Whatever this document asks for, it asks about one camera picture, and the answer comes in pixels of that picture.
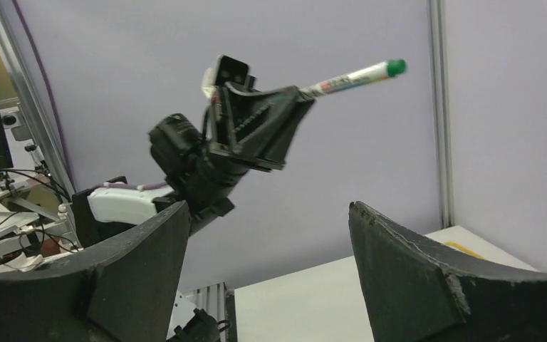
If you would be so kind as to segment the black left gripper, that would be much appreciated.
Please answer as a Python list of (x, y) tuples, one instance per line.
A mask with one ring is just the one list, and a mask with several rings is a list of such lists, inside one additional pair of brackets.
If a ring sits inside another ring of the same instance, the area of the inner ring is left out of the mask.
[(246, 169), (282, 170), (298, 126), (315, 102), (295, 85), (268, 91), (230, 82), (217, 86), (207, 109), (208, 150)]

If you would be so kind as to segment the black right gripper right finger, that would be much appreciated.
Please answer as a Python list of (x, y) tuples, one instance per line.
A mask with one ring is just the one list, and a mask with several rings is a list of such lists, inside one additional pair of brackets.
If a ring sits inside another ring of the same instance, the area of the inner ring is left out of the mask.
[(376, 341), (547, 341), (547, 273), (476, 258), (350, 203)]

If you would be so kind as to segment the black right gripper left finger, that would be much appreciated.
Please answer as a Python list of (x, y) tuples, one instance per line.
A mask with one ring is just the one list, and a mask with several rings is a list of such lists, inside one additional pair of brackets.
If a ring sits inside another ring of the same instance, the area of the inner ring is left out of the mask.
[(178, 202), (27, 272), (0, 274), (0, 341), (164, 341), (189, 239)]

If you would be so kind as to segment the yellow-framed whiteboard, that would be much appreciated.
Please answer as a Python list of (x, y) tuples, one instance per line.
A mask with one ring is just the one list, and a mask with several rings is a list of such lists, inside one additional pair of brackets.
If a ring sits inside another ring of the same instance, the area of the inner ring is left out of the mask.
[(468, 248), (466, 248), (466, 247), (464, 247), (461, 244), (458, 244), (456, 242), (444, 242), (443, 245), (448, 246), (450, 248), (453, 248), (453, 249), (455, 249), (457, 251), (460, 251), (464, 254), (467, 254), (471, 257), (486, 260), (486, 258), (484, 256), (482, 256), (482, 255), (480, 255), (480, 254), (478, 254), (478, 253), (476, 253), (476, 252), (474, 252), (474, 251), (472, 251), (472, 250), (470, 250), (470, 249), (468, 249)]

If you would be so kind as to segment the green whiteboard marker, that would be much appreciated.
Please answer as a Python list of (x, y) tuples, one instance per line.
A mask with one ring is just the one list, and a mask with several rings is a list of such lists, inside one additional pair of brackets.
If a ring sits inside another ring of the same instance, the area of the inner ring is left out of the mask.
[(407, 70), (407, 62), (404, 59), (393, 59), (377, 63), (367, 68), (346, 73), (341, 76), (321, 81), (314, 85), (301, 88), (300, 92), (310, 97), (319, 97), (341, 92), (351, 88), (365, 86), (367, 84), (385, 81), (395, 78)]

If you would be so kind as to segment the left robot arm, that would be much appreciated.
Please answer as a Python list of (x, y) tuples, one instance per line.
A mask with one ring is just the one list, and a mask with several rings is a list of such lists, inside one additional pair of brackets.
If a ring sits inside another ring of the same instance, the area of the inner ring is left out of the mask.
[(149, 132), (161, 183), (131, 185), (119, 176), (72, 197), (75, 230), (89, 247), (186, 202), (195, 234), (228, 214), (230, 194), (250, 170), (285, 167), (298, 126), (316, 98), (291, 85), (269, 91), (225, 82), (209, 86), (202, 127), (175, 113)]

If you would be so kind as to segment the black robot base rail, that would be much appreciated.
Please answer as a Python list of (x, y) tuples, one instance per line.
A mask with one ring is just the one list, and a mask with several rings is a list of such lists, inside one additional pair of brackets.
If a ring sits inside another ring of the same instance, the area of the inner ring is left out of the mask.
[(167, 340), (237, 341), (234, 291), (224, 282), (186, 293), (178, 291)]

